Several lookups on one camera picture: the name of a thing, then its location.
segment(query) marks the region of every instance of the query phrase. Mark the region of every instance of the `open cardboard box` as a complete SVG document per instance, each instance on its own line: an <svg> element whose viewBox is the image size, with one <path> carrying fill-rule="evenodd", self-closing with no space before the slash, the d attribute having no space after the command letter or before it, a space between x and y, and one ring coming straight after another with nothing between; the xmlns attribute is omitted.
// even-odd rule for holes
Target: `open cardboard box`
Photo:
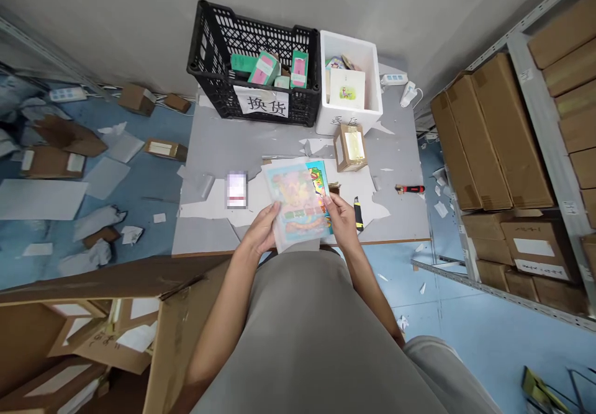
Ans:
<svg viewBox="0 0 596 414"><path fill-rule="evenodd" d="M155 256L0 292L0 324L4 328L0 336L0 397L66 358L48 358L67 319L45 304L158 297L161 302L150 370L142 376L125 372L124 378L111 382L107 395L91 400L83 412L168 412L183 386L229 258Z"/></svg>

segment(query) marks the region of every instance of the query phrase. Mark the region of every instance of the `white foam box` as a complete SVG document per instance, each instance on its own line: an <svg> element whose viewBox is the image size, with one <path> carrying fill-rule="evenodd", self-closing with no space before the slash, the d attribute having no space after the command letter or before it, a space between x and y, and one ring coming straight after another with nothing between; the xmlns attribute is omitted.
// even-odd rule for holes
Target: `white foam box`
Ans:
<svg viewBox="0 0 596 414"><path fill-rule="evenodd" d="M334 135L341 124L360 125L366 133L383 115L381 101L381 81L379 79L379 60L377 46L374 43L358 40L345 35L322 30L321 39L321 107L318 112L315 131L319 135ZM344 54L350 62L366 73L364 109L346 108L327 103L327 84L325 80L325 59Z"/></svg>

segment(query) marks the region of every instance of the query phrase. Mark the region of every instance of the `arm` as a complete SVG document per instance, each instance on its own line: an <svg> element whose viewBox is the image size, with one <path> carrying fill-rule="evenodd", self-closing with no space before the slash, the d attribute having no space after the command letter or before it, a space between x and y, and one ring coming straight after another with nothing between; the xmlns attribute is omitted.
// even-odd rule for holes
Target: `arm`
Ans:
<svg viewBox="0 0 596 414"><path fill-rule="evenodd" d="M278 212L278 202L263 209L234 251L171 414L189 413L234 352L244 330L259 259L275 244L271 225Z"/></svg>
<svg viewBox="0 0 596 414"><path fill-rule="evenodd" d="M403 348L404 336L358 240L354 208L336 194L325 197L325 205L331 215L335 239L346 258L354 290L381 321L397 345Z"/></svg>

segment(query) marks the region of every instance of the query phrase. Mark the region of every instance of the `person's left hand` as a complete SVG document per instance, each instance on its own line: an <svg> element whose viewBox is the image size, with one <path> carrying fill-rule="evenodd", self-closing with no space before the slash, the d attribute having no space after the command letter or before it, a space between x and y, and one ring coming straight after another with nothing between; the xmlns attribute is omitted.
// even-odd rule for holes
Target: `person's left hand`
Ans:
<svg viewBox="0 0 596 414"><path fill-rule="evenodd" d="M259 212L248 231L246 231L246 234L244 234L240 245L245 245L259 255L274 246L275 237L273 237L273 229L271 227L280 206L280 202L275 202Z"/></svg>

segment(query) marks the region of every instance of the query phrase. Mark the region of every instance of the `gray table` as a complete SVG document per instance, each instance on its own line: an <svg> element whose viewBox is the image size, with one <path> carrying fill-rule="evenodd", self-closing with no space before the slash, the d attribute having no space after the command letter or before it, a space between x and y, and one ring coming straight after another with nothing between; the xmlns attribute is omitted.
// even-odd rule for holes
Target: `gray table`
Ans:
<svg viewBox="0 0 596 414"><path fill-rule="evenodd" d="M430 240L426 202L415 194L398 195L394 189L396 184L422 184L413 111L411 106L403 109L399 105L402 91L403 87L391 87L383 94L381 122L395 135L372 128L364 137L371 175L380 184L373 199L391 216L373 220L359 235L363 244ZM187 173L225 178L228 171L246 170L252 178L260 170L263 155L301 155L299 140L304 138L325 137L317 135L314 128L225 120L212 108L196 106ZM383 168L393 170L381 171ZM180 203L200 200L196 188L184 180ZM228 253L238 246L247 228L235 228L227 219L178 217L172 255Z"/></svg>

